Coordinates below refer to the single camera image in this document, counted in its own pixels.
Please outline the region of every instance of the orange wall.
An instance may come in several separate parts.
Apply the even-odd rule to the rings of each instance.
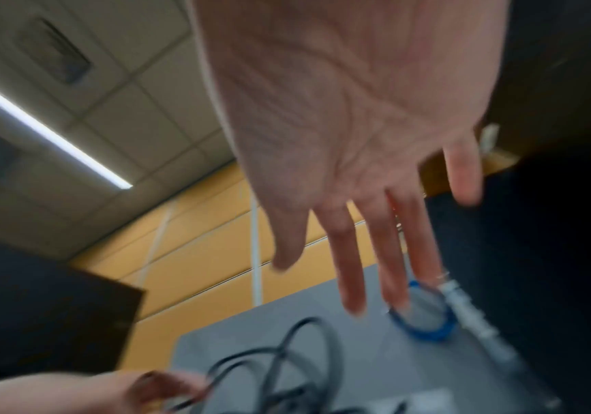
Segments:
[[[493,172],[510,162],[486,162]],[[443,189],[442,173],[425,188]],[[250,213],[252,193],[236,164],[184,190],[71,264],[147,291],[120,368],[167,368],[177,338],[253,306],[251,228],[257,226],[263,302],[334,278],[329,243],[309,218],[307,247],[285,275],[271,266],[273,240],[267,218]],[[375,263],[365,223],[349,205],[364,266]]]

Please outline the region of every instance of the blue tape roll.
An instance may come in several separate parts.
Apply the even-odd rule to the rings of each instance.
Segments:
[[[433,291],[423,285],[419,284],[417,280],[411,280],[409,282],[410,289],[424,289],[434,295],[438,295],[444,304],[444,319],[445,321],[443,324],[433,331],[426,331],[416,327],[411,326],[407,323],[404,318],[393,308],[389,309],[389,316],[393,323],[398,326],[400,329],[405,331],[408,335],[416,338],[418,340],[429,341],[429,342],[441,342],[446,340],[448,336],[454,330],[454,326],[457,324],[457,316],[454,314],[450,306],[445,302],[443,295],[439,292]]]

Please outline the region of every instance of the ceiling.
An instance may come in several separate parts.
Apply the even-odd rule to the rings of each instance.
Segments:
[[[51,22],[92,63],[57,81],[13,40]],[[0,241],[68,258],[233,159],[179,0],[0,0],[0,92],[133,184],[114,185],[0,110],[20,150],[0,178]]]

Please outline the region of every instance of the gray table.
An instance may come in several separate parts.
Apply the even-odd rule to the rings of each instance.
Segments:
[[[276,345],[304,317],[321,316],[344,343],[345,374],[336,407],[444,387],[452,391],[461,413],[524,413],[534,408],[526,392],[502,378],[468,334],[457,330],[441,344],[409,338],[385,314],[375,265],[365,269],[365,281],[368,308],[362,319],[345,313],[332,280],[181,336],[172,368],[206,372],[227,355]],[[293,349],[324,369],[323,343],[314,328],[305,327]],[[296,373],[284,370],[280,384],[300,382]],[[205,412],[248,411],[256,388],[250,374],[234,373],[216,391]]]

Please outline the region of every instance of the fluorescent light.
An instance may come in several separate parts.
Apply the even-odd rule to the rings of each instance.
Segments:
[[[93,158],[89,157],[84,151],[75,147],[73,144],[69,143],[65,138],[61,135],[57,134],[56,132],[52,131],[48,128],[45,124],[43,124],[38,119],[32,117],[30,114],[26,113],[21,107],[16,105],[15,103],[8,100],[6,97],[0,94],[0,108],[2,108],[6,113],[11,115],[12,117],[16,118],[23,124],[30,127],[33,131],[37,132],[40,136],[45,138],[46,140],[50,141],[52,144],[58,146],[60,149],[64,150],[66,153],[71,155],[73,158],[84,164],[85,166],[89,167],[91,170],[95,171],[96,173],[100,174],[102,177],[106,178],[107,180],[111,181],[114,185],[122,190],[126,190],[131,188],[132,185],[125,181],[124,179],[120,178],[118,175],[113,173],[110,169],[106,168],[104,165],[100,164],[99,162],[95,161]]]

